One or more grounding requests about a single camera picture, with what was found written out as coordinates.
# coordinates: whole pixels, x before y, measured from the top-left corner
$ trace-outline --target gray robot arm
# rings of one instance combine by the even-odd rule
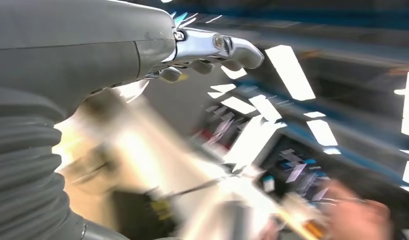
[[[183,44],[194,39],[209,48]],[[176,29],[156,8],[115,0],[0,0],[0,240],[126,239],[71,211],[64,178],[54,173],[61,163],[52,154],[61,139],[54,125],[105,88],[153,74],[175,80],[167,73],[179,67],[205,73],[213,62],[235,70],[262,60],[244,40]]]

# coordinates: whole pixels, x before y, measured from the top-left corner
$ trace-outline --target black cable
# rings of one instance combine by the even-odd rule
[[[230,177],[237,177],[237,175],[232,174],[232,175],[218,177],[218,178],[212,179],[210,181],[207,181],[207,182],[205,182],[203,184],[200,184],[198,186],[189,188],[187,190],[171,194],[171,195],[167,196],[167,198],[172,199],[172,198],[180,197],[180,196],[190,194],[190,193],[193,193],[193,192],[196,192],[196,191],[199,191],[199,190],[207,189],[209,187],[212,187],[212,186],[215,186],[215,185],[219,184],[220,182],[222,182],[222,181],[224,181],[224,180],[226,180],[227,178],[230,178]]]

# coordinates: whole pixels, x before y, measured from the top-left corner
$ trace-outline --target screen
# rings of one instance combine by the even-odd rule
[[[283,135],[260,164],[265,173],[257,185],[276,200],[288,192],[295,192],[309,202],[318,201],[326,191],[323,183],[328,179],[325,172],[327,156]]]

